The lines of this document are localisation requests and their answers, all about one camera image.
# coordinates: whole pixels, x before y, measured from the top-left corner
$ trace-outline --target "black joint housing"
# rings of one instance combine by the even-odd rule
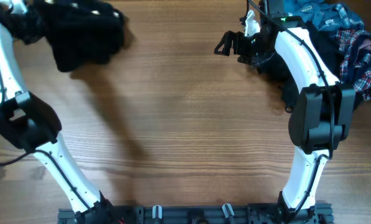
[[[94,207],[85,212],[75,214],[77,224],[100,224],[100,223],[119,223],[114,215],[114,207],[109,200],[105,199],[100,192],[100,201],[94,203]]]
[[[311,206],[307,209],[301,209],[295,215],[296,209],[288,208],[281,191],[278,197],[278,213],[277,215],[275,215],[275,217],[277,219],[277,223],[307,223],[307,221],[311,220],[314,217],[315,209],[315,206]]]
[[[325,87],[315,84],[304,87],[289,119],[289,134],[294,145],[306,154],[322,149],[337,149],[339,142],[348,137],[354,108],[355,90],[352,86],[330,86],[334,101],[334,142],[329,148],[330,106]]]
[[[61,122],[48,104],[27,91],[0,104],[0,135],[18,149],[34,152],[37,147],[56,143]],[[24,115],[15,118],[15,112]]]

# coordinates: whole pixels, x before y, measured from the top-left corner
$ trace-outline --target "white clip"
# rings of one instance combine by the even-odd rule
[[[229,203],[226,203],[222,206],[222,211],[224,212],[225,218],[228,218],[230,216],[232,217],[235,216],[234,210],[232,209],[232,206]]]
[[[160,205],[155,205],[152,208],[152,218],[159,218],[162,219],[163,215],[163,208]]]
[[[251,37],[254,34],[260,32],[260,24],[254,20],[254,11],[250,10],[247,13],[246,18],[246,28],[245,28],[245,37]]]

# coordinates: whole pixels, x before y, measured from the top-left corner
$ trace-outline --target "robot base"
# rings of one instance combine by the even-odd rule
[[[222,207],[131,207],[115,206],[114,216],[118,224],[274,224],[275,203],[256,203],[233,206],[233,217],[226,218]],[[290,223],[331,224],[334,221],[331,204],[317,203],[310,220]],[[58,224],[75,224],[72,210],[59,210]]]

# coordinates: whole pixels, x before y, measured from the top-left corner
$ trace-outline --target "wood grain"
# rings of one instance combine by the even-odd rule
[[[371,27],[371,1],[349,0]],[[135,41],[105,66],[56,69],[45,40],[16,57],[58,113],[68,148],[114,204],[275,202],[293,159],[277,84],[213,49],[243,0],[111,1]],[[0,161],[18,156],[0,137]],[[371,223],[371,101],[354,114],[317,198],[336,223]],[[0,223],[56,223],[64,193],[33,157],[0,168]]]

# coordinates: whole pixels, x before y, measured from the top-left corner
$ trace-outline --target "plaid shirt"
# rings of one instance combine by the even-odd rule
[[[340,44],[344,61],[340,66],[342,83],[352,83],[355,91],[362,94],[364,100],[371,99],[371,33],[365,30],[340,30],[333,37]]]

